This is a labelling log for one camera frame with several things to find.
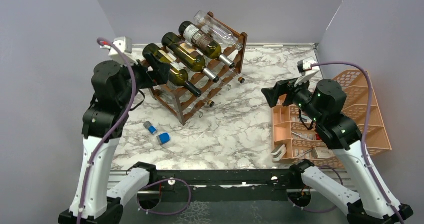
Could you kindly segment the green wine bottle black cap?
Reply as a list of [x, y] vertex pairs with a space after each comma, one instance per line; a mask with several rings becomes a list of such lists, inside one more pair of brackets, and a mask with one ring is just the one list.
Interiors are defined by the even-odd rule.
[[176, 83], [180, 81], [184, 82], [185, 88], [190, 91], [195, 97], [200, 97], [202, 92], [196, 88], [190, 81], [188, 72], [185, 70], [182, 64], [177, 63], [173, 58], [171, 58], [164, 50], [162, 50], [158, 45], [151, 43], [148, 44], [142, 51], [142, 55], [145, 60], [148, 60], [148, 56], [151, 55], [154, 61], [160, 61], [170, 66], [169, 80]]

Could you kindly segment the green wine bottle silver cap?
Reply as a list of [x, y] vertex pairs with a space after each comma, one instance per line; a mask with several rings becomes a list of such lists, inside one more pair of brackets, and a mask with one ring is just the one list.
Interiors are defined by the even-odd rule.
[[191, 71], [204, 74], [214, 83], [220, 80], [215, 73], [207, 68], [206, 60], [203, 56], [175, 33], [166, 33], [161, 43]]

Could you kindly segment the green wine bottle white label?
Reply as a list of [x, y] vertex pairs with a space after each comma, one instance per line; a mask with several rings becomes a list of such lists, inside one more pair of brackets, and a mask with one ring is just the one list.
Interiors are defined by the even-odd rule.
[[187, 20], [181, 23], [178, 31], [186, 41], [198, 48], [208, 58], [217, 59], [230, 69], [235, 67], [235, 63], [224, 55], [221, 45], [191, 21]]

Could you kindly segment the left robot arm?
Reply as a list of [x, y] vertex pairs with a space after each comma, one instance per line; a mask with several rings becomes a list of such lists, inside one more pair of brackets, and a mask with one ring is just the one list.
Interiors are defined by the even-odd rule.
[[166, 84], [169, 72], [169, 65], [159, 61], [125, 67], [107, 60], [94, 68], [94, 95], [83, 115], [80, 178], [71, 206], [59, 215], [60, 224], [117, 224], [138, 188], [155, 187], [156, 174], [142, 168], [132, 171], [114, 190], [108, 189], [108, 181], [135, 96], [142, 89]]

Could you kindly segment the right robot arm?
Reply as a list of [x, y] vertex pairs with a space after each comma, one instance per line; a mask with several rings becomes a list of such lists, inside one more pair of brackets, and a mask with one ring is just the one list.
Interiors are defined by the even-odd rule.
[[312, 119], [316, 133], [352, 178], [355, 191], [330, 178], [307, 159], [291, 166], [289, 183], [296, 188], [305, 184], [316, 189], [340, 208], [351, 224], [394, 224], [411, 217], [411, 206], [395, 198], [373, 169], [368, 151], [362, 149], [362, 131], [342, 112], [347, 95], [340, 84], [323, 79], [310, 92], [308, 83], [295, 82], [281, 80], [274, 87], [263, 88], [262, 93], [270, 107], [275, 107], [284, 95], [284, 106], [294, 104]]

